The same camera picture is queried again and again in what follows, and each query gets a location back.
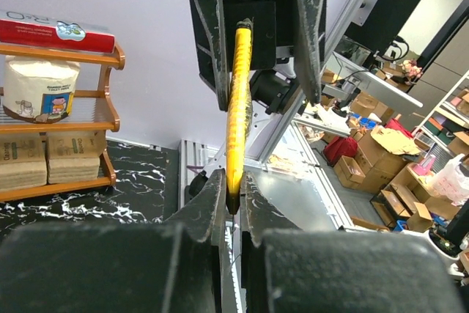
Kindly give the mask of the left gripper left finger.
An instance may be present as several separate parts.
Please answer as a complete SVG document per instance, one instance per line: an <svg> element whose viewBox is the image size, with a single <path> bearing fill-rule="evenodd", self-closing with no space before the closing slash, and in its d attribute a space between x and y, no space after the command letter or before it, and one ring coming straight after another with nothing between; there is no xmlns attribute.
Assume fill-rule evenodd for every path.
<svg viewBox="0 0 469 313"><path fill-rule="evenodd" d="M220 312L226 175L160 224L38 223L1 245L3 312Z"/></svg>

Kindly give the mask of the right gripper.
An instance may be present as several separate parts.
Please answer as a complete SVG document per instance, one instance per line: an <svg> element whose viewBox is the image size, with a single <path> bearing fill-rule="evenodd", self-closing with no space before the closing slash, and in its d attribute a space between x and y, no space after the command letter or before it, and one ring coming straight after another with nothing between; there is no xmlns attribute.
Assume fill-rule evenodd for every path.
<svg viewBox="0 0 469 313"><path fill-rule="evenodd" d="M189 1L199 76L214 91L220 110L229 105L235 28L246 18L254 24L251 69L271 70L292 57L306 98L320 102L327 0Z"/></svg>

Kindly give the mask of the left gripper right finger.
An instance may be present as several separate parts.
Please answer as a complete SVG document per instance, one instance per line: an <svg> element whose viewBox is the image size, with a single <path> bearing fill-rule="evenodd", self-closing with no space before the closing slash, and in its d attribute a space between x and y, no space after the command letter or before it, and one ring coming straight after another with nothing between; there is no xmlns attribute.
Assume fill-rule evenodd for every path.
<svg viewBox="0 0 469 313"><path fill-rule="evenodd" d="M464 296L424 239L307 232L241 186L241 284L249 312L463 312Z"/></svg>

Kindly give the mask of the yellow utility knife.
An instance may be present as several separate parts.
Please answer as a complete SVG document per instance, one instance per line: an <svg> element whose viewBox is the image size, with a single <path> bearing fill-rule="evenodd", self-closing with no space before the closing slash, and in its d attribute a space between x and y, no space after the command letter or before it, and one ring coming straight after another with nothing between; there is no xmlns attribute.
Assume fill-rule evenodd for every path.
<svg viewBox="0 0 469 313"><path fill-rule="evenodd" d="M249 73L253 46L253 21L239 21L235 31L234 60L226 131L226 206L230 214L240 206L247 135L252 115Z"/></svg>

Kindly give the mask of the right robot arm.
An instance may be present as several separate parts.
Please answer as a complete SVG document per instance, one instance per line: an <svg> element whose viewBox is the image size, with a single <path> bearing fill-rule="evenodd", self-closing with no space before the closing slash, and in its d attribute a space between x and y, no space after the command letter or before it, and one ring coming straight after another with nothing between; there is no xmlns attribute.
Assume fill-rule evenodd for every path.
<svg viewBox="0 0 469 313"><path fill-rule="evenodd" d="M245 19L254 24L253 100L268 114L286 112L298 92L320 100L326 1L190 0L199 75L220 110L229 102L235 28Z"/></svg>

